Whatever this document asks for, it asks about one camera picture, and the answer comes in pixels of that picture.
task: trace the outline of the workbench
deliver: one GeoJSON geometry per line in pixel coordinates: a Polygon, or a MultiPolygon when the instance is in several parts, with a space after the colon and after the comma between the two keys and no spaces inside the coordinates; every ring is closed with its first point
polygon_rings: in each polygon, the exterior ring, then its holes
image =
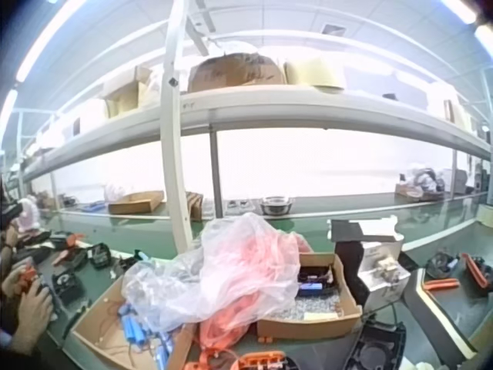
{"type": "MultiPolygon", "coordinates": [[[[399,218],[397,229],[404,234],[406,243],[416,241],[431,241],[423,247],[414,247],[407,254],[418,264],[423,264],[436,251],[446,250],[456,254],[467,251],[469,254],[480,254],[487,263],[493,264],[493,230],[474,223],[478,198],[453,200],[445,203],[425,204],[419,207],[381,210],[371,213],[342,214],[337,218],[376,218],[388,217],[396,214],[399,218]],[[460,226],[469,222],[467,227],[434,240],[433,235],[440,234],[451,227],[460,226]]],[[[285,231],[295,230],[304,235],[315,251],[332,251],[334,246],[327,240],[327,218],[330,217],[300,217],[283,220],[269,220],[269,222],[285,231]]],[[[168,220],[133,220],[130,218],[94,217],[92,215],[56,214],[47,223],[47,227],[53,230],[71,230],[87,235],[88,243],[104,242],[113,250],[132,253],[138,248],[152,257],[172,258],[176,255],[173,246],[171,225],[168,220]]],[[[200,232],[202,224],[194,224],[195,233],[200,232]]],[[[50,260],[45,261],[41,272],[51,274],[50,260]]],[[[82,283],[86,287],[86,296],[95,301],[111,285],[109,269],[95,270],[87,264],[77,272],[82,283]]],[[[455,274],[461,287],[451,291],[439,291],[434,293],[444,310],[452,317],[459,329],[469,338],[472,338],[481,323],[492,309],[492,303],[488,298],[481,297],[475,291],[470,277],[464,274],[462,269],[457,269],[455,274]]],[[[63,328],[68,321],[68,316],[79,307],[79,302],[74,302],[68,307],[67,314],[61,314],[58,321],[50,324],[49,335],[57,344],[62,337],[63,328]]],[[[407,345],[404,356],[413,363],[429,362],[434,366],[439,365],[438,357],[431,347],[418,323],[412,317],[407,307],[402,302],[395,305],[397,319],[403,321],[407,328],[407,345]]],[[[392,323],[393,313],[390,307],[380,310],[377,319],[392,323]]],[[[306,341],[281,341],[276,340],[272,345],[260,345],[256,337],[247,335],[233,350],[241,354],[244,352],[280,349],[284,351],[302,351],[307,346],[313,346],[313,342],[306,341]]],[[[91,370],[116,369],[102,363],[90,350],[87,349],[72,335],[69,335],[63,351],[80,367],[91,370]]]]}

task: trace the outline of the clear plastic bag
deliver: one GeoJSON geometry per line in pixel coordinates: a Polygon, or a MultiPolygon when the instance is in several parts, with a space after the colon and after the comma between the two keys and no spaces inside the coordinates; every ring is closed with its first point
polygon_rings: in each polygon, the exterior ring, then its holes
{"type": "Polygon", "coordinates": [[[139,262],[127,271],[122,294],[152,330],[213,317],[213,330],[201,337],[210,347],[234,328],[294,304],[299,235],[244,214],[209,222],[199,242],[170,262],[139,262]]]}

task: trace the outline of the ceiling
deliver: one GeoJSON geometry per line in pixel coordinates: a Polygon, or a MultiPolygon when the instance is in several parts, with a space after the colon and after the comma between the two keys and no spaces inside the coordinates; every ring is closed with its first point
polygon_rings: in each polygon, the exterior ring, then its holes
{"type": "MultiPolygon", "coordinates": [[[[471,26],[445,8],[438,0],[205,0],[216,31],[223,34],[251,29],[294,29],[320,33],[329,23],[347,29],[344,37],[368,42],[397,53],[455,85],[470,101],[484,99],[480,70],[491,64],[491,57],[476,40],[471,26]],[[215,7],[248,5],[246,8],[213,12],[215,7]],[[326,10],[311,8],[323,6],[326,10]],[[401,32],[436,53],[454,69],[404,41],[391,32],[361,19],[330,12],[334,9],[364,17],[401,32]]],[[[16,107],[57,110],[89,84],[123,63],[146,52],[162,48],[166,26],[127,45],[113,49],[95,62],[88,62],[126,35],[151,23],[167,19],[171,0],[87,0],[55,34],[25,83],[19,87],[16,107]]],[[[194,0],[190,14],[197,29],[210,34],[194,0]]],[[[52,17],[46,12],[45,22],[52,17]]],[[[272,42],[267,38],[260,43],[272,42]]],[[[19,60],[18,55],[10,58],[19,60]]],[[[477,105],[486,113],[486,105],[477,105]]],[[[25,118],[26,135],[32,135],[46,117],[25,118]]],[[[15,148],[17,118],[12,115],[3,148],[15,148]]]]}

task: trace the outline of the metal bowl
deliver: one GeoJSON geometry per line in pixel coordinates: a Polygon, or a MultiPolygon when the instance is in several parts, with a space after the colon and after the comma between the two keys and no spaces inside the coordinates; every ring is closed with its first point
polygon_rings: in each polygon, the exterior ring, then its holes
{"type": "Polygon", "coordinates": [[[260,208],[267,216],[284,216],[292,205],[293,201],[288,197],[265,197],[260,201],[260,208]]]}

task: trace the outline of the metal shelf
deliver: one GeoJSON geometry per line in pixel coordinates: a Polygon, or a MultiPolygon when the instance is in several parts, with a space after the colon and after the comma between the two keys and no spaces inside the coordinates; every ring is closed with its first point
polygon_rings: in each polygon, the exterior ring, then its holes
{"type": "MultiPolygon", "coordinates": [[[[406,137],[491,159],[490,145],[448,121],[357,92],[288,85],[232,87],[183,95],[181,112],[184,136],[211,129],[267,127],[353,130],[406,137]]],[[[25,180],[114,150],[158,141],[159,117],[160,107],[154,106],[111,119],[28,166],[25,180]]]]}

